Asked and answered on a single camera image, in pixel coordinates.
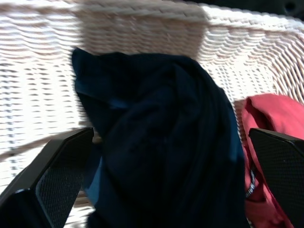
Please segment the folded garment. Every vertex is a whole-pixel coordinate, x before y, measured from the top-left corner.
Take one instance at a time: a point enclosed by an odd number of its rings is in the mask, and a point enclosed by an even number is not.
[[[96,209],[90,226],[246,226],[234,112],[196,61],[76,49],[72,63],[76,92],[103,139],[85,176]]]
[[[269,190],[248,136],[250,128],[262,128],[304,139],[304,106],[287,96],[263,94],[247,98],[242,122],[244,142],[246,216],[256,228],[292,228]]]

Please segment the red fabric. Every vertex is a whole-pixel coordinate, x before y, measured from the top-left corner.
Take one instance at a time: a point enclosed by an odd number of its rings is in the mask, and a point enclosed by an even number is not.
[[[256,228],[293,228],[266,185],[261,166],[248,136],[250,128],[262,128],[304,139],[304,106],[287,96],[263,94],[247,98],[242,110],[247,142],[245,155],[245,191],[255,167],[255,189],[246,199],[246,216]]]

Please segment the woven wicker texture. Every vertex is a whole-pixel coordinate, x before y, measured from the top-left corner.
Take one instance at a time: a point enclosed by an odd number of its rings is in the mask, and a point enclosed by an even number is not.
[[[237,117],[243,99],[260,93],[304,104],[300,21],[161,0],[2,0],[0,192],[39,152],[29,148],[85,122],[69,60],[75,46],[194,58],[226,91]],[[83,227],[91,211],[80,193],[66,226]]]

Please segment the wicker basket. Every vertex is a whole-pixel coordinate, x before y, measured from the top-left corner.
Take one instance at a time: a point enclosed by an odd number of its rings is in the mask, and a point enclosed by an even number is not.
[[[237,116],[242,100],[260,93],[304,103],[304,24],[292,18],[161,0],[2,0],[0,192],[53,134],[85,120],[73,89],[75,46],[196,59]],[[67,226],[90,211],[80,193]]]

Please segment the navy clothing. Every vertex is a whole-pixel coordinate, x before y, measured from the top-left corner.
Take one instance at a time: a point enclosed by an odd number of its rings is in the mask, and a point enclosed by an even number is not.
[[[72,63],[76,92],[104,141],[85,176],[91,226],[244,227],[234,112],[196,61],[76,49]]]

